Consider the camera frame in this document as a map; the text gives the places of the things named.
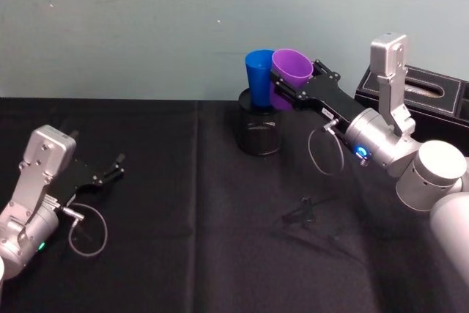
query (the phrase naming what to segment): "tissue box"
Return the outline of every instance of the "tissue box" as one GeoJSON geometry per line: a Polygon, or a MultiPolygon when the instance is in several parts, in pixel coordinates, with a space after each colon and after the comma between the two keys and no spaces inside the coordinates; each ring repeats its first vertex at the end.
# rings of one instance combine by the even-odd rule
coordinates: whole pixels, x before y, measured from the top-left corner
{"type": "MultiPolygon", "coordinates": [[[[469,155],[469,84],[457,78],[407,66],[404,102],[416,121],[412,135],[420,142],[447,141],[469,155]]],[[[378,111],[380,86],[369,68],[355,100],[378,111]]]]}

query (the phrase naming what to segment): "wall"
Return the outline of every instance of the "wall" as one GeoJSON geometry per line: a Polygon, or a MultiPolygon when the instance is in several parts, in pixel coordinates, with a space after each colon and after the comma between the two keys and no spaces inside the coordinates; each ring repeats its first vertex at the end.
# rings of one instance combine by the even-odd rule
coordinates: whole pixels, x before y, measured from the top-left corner
{"type": "Polygon", "coordinates": [[[235,99],[244,55],[293,47],[352,94],[379,34],[466,78],[469,0],[0,0],[4,96],[235,99]]]}

